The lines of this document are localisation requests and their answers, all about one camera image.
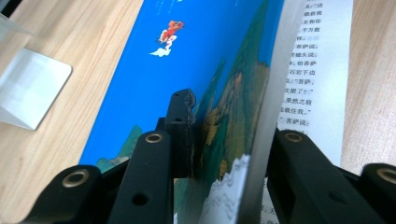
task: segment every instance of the book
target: book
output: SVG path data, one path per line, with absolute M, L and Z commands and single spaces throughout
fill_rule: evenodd
M 306 134 L 335 166 L 341 163 L 352 11 L 352 0 L 306 1 L 277 122 L 279 130 Z M 261 223 L 277 224 L 266 186 Z
M 305 1 L 147 0 L 80 164 L 102 172 L 191 89 L 200 163 L 175 184 L 177 223 L 260 221 L 262 186 Z

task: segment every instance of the open book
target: open book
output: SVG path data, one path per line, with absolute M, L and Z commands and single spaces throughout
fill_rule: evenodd
M 260 221 L 262 186 L 305 0 L 146 0 L 80 164 L 133 155 L 173 92 L 191 89 L 199 167 L 175 184 L 177 223 Z

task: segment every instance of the red cartoon figure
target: red cartoon figure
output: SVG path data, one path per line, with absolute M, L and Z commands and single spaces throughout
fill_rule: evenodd
M 161 37 L 158 39 L 160 44 L 166 43 L 165 49 L 169 49 L 172 46 L 172 42 L 176 40 L 176 31 L 183 28 L 184 23 L 182 21 L 169 21 L 168 29 L 163 30 Z

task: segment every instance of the wooden table surface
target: wooden table surface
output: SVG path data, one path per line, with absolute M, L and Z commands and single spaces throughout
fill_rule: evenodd
M 78 163 L 142 0 L 23 0 L 12 15 L 35 36 L 0 42 L 0 74 L 21 47 L 73 73 L 36 131 L 0 123 L 0 223 L 21 221 L 63 169 Z M 396 3 L 355 0 L 342 167 L 396 165 Z

